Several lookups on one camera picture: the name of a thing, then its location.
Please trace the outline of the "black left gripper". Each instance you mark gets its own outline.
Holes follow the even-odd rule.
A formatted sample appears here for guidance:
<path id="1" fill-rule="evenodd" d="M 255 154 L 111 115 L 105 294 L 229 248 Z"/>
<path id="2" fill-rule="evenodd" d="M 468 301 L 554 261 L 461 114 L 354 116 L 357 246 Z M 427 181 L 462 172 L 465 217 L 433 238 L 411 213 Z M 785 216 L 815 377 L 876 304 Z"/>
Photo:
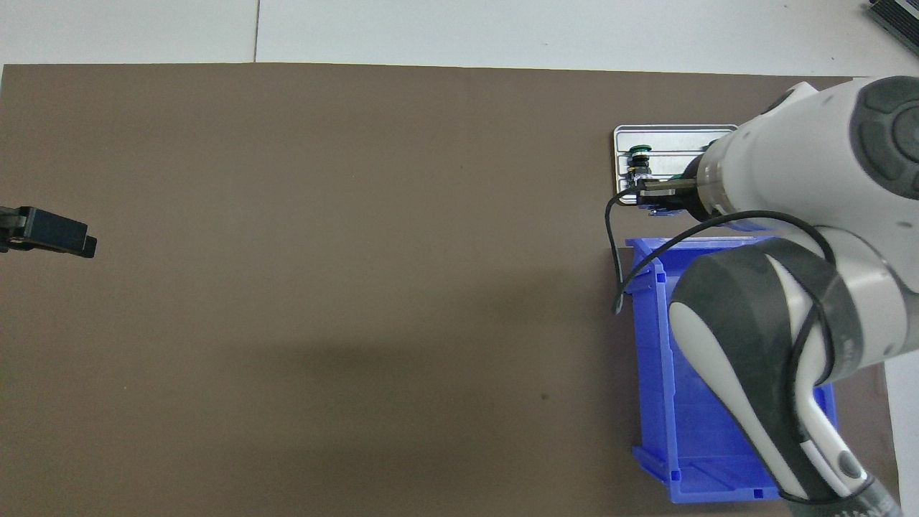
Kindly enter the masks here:
<path id="1" fill-rule="evenodd" d="M 13 242 L 16 230 L 17 243 Z M 88 231 L 85 223 L 55 215 L 49 210 L 1 206 L 2 254 L 10 250 L 47 250 L 92 259 L 95 258 L 98 240 L 89 236 Z"/>

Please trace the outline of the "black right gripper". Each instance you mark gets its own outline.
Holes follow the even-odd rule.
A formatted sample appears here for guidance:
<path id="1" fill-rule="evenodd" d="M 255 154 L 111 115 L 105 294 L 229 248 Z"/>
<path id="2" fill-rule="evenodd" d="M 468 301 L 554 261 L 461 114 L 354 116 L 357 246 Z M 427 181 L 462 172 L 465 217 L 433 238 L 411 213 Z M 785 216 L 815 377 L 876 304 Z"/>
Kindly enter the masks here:
<path id="1" fill-rule="evenodd" d="M 694 157 L 686 166 L 680 180 L 692 180 L 693 185 L 676 191 L 640 191 L 639 207 L 683 207 L 698 222 L 706 222 L 719 216 L 719 211 L 703 202 L 699 195 L 698 180 L 702 154 Z"/>

